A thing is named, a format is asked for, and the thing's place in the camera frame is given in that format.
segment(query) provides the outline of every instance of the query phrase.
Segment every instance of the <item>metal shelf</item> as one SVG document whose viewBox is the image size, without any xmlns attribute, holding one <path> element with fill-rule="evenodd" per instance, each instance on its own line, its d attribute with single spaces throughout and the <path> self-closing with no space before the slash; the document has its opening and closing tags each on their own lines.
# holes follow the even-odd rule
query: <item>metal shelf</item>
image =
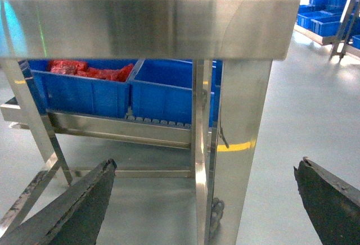
<svg viewBox="0 0 360 245">
<path fill-rule="evenodd" d="M 346 46 L 346 55 L 349 55 L 353 58 L 360 60 L 360 49 L 354 48 L 350 44 Z"/>
<path fill-rule="evenodd" d="M 296 30 L 298 33 L 305 35 L 306 37 L 310 38 L 312 41 L 314 41 L 322 46 L 332 44 L 334 42 L 334 40 L 336 40 L 336 36 L 322 37 L 316 33 L 313 33 L 310 30 L 307 30 L 307 29 L 297 25 L 297 24 L 295 24 L 294 30 Z"/>
<path fill-rule="evenodd" d="M 14 98 L 2 104 L 0 110 L 5 121 L 19 123 L 13 125 L 13 128 L 27 129 L 25 116 Z M 99 137 L 172 148 L 191 147 L 191 129 L 185 127 L 66 112 L 49 112 L 49 118 L 55 132 L 59 134 Z"/>
</svg>

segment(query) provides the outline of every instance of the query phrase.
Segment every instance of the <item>epoxy floor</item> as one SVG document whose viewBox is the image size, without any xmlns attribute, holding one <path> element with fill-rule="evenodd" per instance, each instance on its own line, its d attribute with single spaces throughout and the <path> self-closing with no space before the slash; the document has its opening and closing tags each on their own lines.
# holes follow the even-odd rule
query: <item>epoxy floor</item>
<svg viewBox="0 0 360 245">
<path fill-rule="evenodd" d="M 294 33 L 287 59 L 273 63 L 237 245 L 321 244 L 293 174 L 304 156 L 360 189 L 360 62 L 328 56 Z M 12 96 L 0 69 L 0 103 Z M 30 132 L 8 125 L 0 115 L 0 217 L 43 164 Z M 58 138 L 70 166 L 190 163 L 187 151 Z M 29 216 L 64 190 L 52 182 Z M 196 244 L 194 192 L 190 179 L 116 179 L 97 244 Z"/>
</svg>

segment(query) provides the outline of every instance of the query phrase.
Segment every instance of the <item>metal frame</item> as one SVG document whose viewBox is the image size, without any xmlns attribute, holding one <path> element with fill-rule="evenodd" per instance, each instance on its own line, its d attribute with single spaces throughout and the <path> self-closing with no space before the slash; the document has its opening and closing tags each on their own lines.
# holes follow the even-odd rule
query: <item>metal frame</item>
<svg viewBox="0 0 360 245">
<path fill-rule="evenodd" d="M 356 2 L 357 0 L 347 0 L 346 2 L 344 12 L 340 19 L 340 27 L 336 34 L 336 41 L 333 43 L 331 48 L 330 59 L 332 59 L 334 56 L 339 56 L 341 60 L 347 52 L 347 45 L 349 43 L 350 33 L 352 31 L 352 27 L 356 20 L 356 17 L 353 17 L 350 21 L 350 16 L 354 9 L 355 9 L 354 12 L 355 16 L 358 16 L 360 11 L 360 6 L 359 4 L 356 6 Z M 341 48 L 341 51 L 339 52 L 339 45 L 343 40 L 343 38 L 344 38 L 344 45 Z"/>
<path fill-rule="evenodd" d="M 189 148 L 189 143 L 191 143 L 193 164 L 190 169 L 121 169 L 119 166 L 118 173 L 123 177 L 195 178 L 197 243 L 199 245 L 235 244 L 271 63 L 275 58 L 281 59 L 286 56 L 299 0 L 6 1 L 13 7 L 14 12 L 18 10 L 23 12 L 21 9 L 26 7 L 25 14 L 19 14 L 18 17 L 31 45 L 29 44 L 26 55 L 19 54 L 19 49 L 13 47 L 11 43 L 8 43 L 9 52 L 0 49 L 0 57 L 5 59 L 0 63 L 20 106 L 17 108 L 12 105 L 3 108 L 2 111 L 11 118 L 14 117 L 12 111 L 17 111 L 16 115 L 28 124 L 33 133 L 44 160 L 55 156 L 69 184 L 72 173 L 74 176 L 81 176 L 88 171 L 84 168 L 68 168 L 56 140 L 56 131 L 177 148 Z M 60 11 L 64 10 L 65 15 L 69 17 L 68 22 L 76 21 L 76 24 L 80 26 L 83 26 L 82 23 L 87 23 L 83 26 L 85 30 L 82 30 L 84 36 L 96 36 L 102 48 L 94 48 L 92 43 L 79 44 L 78 38 L 73 39 L 77 27 L 68 24 L 64 26 L 66 21 L 57 22 L 57 27 L 52 26 L 49 21 L 53 19 L 53 16 L 48 14 L 49 6 L 54 6 L 52 7 L 54 12 L 57 11 L 56 8 Z M 68 11 L 73 7 L 91 13 L 91 17 Z M 103 10 L 107 8 L 111 10 L 104 16 Z M 148 19 L 149 14 L 146 11 L 149 8 L 156 11 L 151 19 Z M 200 10 L 197 10 L 197 14 L 194 15 L 194 10 L 198 8 Z M 149 25 L 146 27 L 136 24 L 124 26 L 123 19 L 119 17 L 128 12 L 136 12 L 138 17 L 150 20 L 136 19 L 136 23 L 147 22 Z M 34 13 L 37 15 L 34 17 L 37 17 L 38 22 L 29 21 L 26 15 Z M 258 27 L 256 24 L 266 28 L 256 29 L 255 27 Z M 62 46 L 58 45 L 61 41 L 57 40 L 51 40 L 47 49 L 43 48 L 44 42 L 40 41 L 38 36 L 39 25 L 41 39 L 51 37 L 54 30 L 62 30 L 61 39 L 68 43 L 66 49 L 62 49 Z M 154 27 L 156 27 L 156 37 L 152 36 Z M 279 27 L 283 28 L 281 35 L 278 33 Z M 244 34 L 244 30 L 253 31 L 253 34 Z M 129 38 L 127 34 L 130 33 L 134 36 L 126 41 Z M 249 42 L 249 37 L 252 35 L 255 44 Z M 141 42 L 133 40 L 133 38 L 142 38 L 141 36 L 148 36 L 150 40 Z M 154 47 L 154 38 L 159 40 L 156 47 Z M 12 42 L 8 34 L 6 39 Z M 18 57 L 126 58 L 131 55 L 139 56 L 139 53 L 150 58 L 195 59 L 191 130 L 171 126 L 157 127 L 157 125 L 123 119 L 104 119 L 59 112 L 47 113 L 41 104 L 28 63 L 23 63 L 22 68 L 19 68 L 16 60 Z M 223 81 L 217 91 L 220 93 L 221 111 L 217 117 L 218 122 L 214 122 L 214 128 L 209 137 L 208 120 L 212 79 L 212 62 L 209 59 L 212 58 L 223 59 L 224 65 Z M 240 109 L 233 109 L 234 101 L 241 106 Z M 104 123 L 119 125 L 119 128 L 111 129 L 110 127 L 103 130 L 100 124 Z M 221 141 L 218 139 L 218 132 L 224 141 L 224 146 L 218 145 L 218 141 Z M 207 147 L 210 139 L 211 146 L 208 154 Z M 38 192 L 34 194 L 32 201 L 37 195 Z M 224 213 L 223 224 L 218 235 L 209 239 L 213 196 L 224 200 L 227 211 Z M 26 204 L 26 210 L 31 208 L 31 204 L 32 202 Z M 21 222 L 21 217 L 10 214 L 6 221 L 8 225 L 14 227 Z"/>
</svg>

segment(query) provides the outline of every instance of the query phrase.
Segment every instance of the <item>metal bar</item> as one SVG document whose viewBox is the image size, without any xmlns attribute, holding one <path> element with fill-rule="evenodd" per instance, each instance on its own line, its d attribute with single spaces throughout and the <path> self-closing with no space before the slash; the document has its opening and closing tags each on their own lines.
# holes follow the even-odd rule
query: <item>metal bar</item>
<svg viewBox="0 0 360 245">
<path fill-rule="evenodd" d="M 34 177 L 20 197 L 0 220 L 0 237 L 13 231 L 22 223 L 29 211 L 35 205 L 40 195 L 46 189 L 51 179 L 60 167 L 60 161 L 53 154 Z"/>
<path fill-rule="evenodd" d="M 23 62 L 19 65 L 16 60 L 1 60 L 0 64 L 23 113 L 25 113 L 27 124 L 44 162 L 47 162 L 55 154 L 61 165 L 60 171 L 63 171 L 59 178 L 63 183 L 70 185 L 73 178 L 70 173 L 64 172 L 69 167 L 62 154 L 45 106 L 40 98 L 29 64 Z"/>
<path fill-rule="evenodd" d="M 71 167 L 69 169 L 74 177 L 83 177 L 91 171 L 90 167 Z M 163 168 L 152 169 L 151 167 L 130 169 L 130 168 L 117 168 L 117 178 L 189 178 L 190 169 L 188 167 L 180 168 Z"/>
<path fill-rule="evenodd" d="M 343 37 L 344 37 L 344 34 L 345 34 L 345 29 L 347 28 L 347 26 L 349 24 L 350 16 L 351 16 L 351 14 L 353 12 L 355 4 L 356 4 L 356 0 L 347 0 L 346 1 L 345 9 L 344 9 L 343 14 L 342 14 L 341 19 L 340 19 L 340 27 L 339 27 L 339 29 L 337 30 L 337 33 L 336 33 L 336 41 L 332 45 L 329 59 L 332 59 L 332 57 L 334 57 L 336 55 L 339 55 L 340 59 L 342 59 L 344 57 L 344 55 L 345 55 L 346 50 L 344 49 L 344 47 L 341 49 L 340 52 L 338 52 L 338 48 L 339 48 L 340 42 L 343 40 Z M 353 19 L 352 19 L 352 21 L 350 23 L 350 27 L 348 29 L 348 32 L 347 32 L 346 36 L 345 36 L 345 44 L 344 45 L 346 45 L 346 42 L 348 41 L 349 34 L 351 32 L 351 28 L 352 28 L 352 26 L 354 24 L 354 21 L 355 21 L 355 17 L 353 17 Z"/>
<path fill-rule="evenodd" d="M 216 142 L 211 143 L 211 152 L 216 152 L 214 197 L 224 201 L 225 210 L 221 227 L 210 240 L 211 245 L 236 243 L 271 63 L 224 61 L 220 116 L 223 136 L 229 148 L 218 139 L 217 147 Z"/>
<path fill-rule="evenodd" d="M 313 33 L 310 30 L 307 30 L 307 29 L 297 25 L 297 24 L 295 24 L 294 30 L 297 31 L 298 33 L 305 35 L 306 37 L 310 38 L 312 41 L 314 41 L 322 46 L 332 44 L 336 40 L 336 36 L 322 37 L 316 33 Z"/>
<path fill-rule="evenodd" d="M 205 232 L 206 184 L 205 160 L 208 153 L 209 105 L 211 95 L 212 61 L 194 60 L 192 67 L 192 171 L 196 182 L 197 245 L 208 243 Z"/>
</svg>

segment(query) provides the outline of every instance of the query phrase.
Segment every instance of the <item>reflective metal surface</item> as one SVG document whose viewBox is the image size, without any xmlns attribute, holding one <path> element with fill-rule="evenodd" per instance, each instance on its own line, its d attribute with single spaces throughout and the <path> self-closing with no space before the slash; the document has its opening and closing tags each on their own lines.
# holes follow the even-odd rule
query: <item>reflective metal surface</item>
<svg viewBox="0 0 360 245">
<path fill-rule="evenodd" d="M 196 183 L 197 244 L 208 243 L 206 233 L 206 202 L 208 185 L 205 160 L 208 154 L 209 110 L 213 61 L 194 60 L 192 66 L 192 171 Z"/>
<path fill-rule="evenodd" d="M 220 118 L 229 148 L 218 139 L 214 197 L 225 202 L 225 209 L 218 233 L 210 244 L 236 243 L 271 63 L 224 61 Z"/>
<path fill-rule="evenodd" d="M 72 176 L 83 177 L 91 171 L 90 167 L 71 167 L 69 169 Z M 124 168 L 120 167 L 115 170 L 117 178 L 189 178 L 189 168 L 164 168 L 164 167 L 139 167 Z"/>
<path fill-rule="evenodd" d="M 44 162 L 55 154 L 60 162 L 60 171 L 64 173 L 61 173 L 59 178 L 63 183 L 70 185 L 73 179 L 70 173 L 64 172 L 69 168 L 41 101 L 29 64 L 24 62 L 19 66 L 16 60 L 0 60 L 0 64 L 22 111 L 26 113 L 26 123 L 29 124 Z"/>
<path fill-rule="evenodd" d="M 0 106 L 4 120 L 26 124 L 26 116 L 13 102 Z M 59 134 L 98 137 L 173 148 L 191 147 L 191 129 L 66 112 L 49 112 L 48 115 L 55 133 Z"/>
<path fill-rule="evenodd" d="M 3 58 L 272 60 L 286 56 L 299 0 L 2 0 L 0 4 Z"/>
<path fill-rule="evenodd" d="M 325 46 L 327 44 L 332 44 L 333 42 L 336 41 L 336 36 L 322 37 L 316 33 L 313 33 L 312 31 L 307 30 L 296 24 L 294 26 L 294 30 L 296 30 L 298 33 L 305 35 L 306 37 L 310 38 L 312 41 L 314 41 L 322 46 Z"/>
<path fill-rule="evenodd" d="M 346 47 L 346 55 L 349 55 L 353 58 L 360 58 L 360 49 L 354 48 L 353 46 Z"/>
<path fill-rule="evenodd" d="M 0 237 L 13 231 L 22 223 L 60 166 L 60 161 L 53 154 L 0 220 Z"/>
</svg>

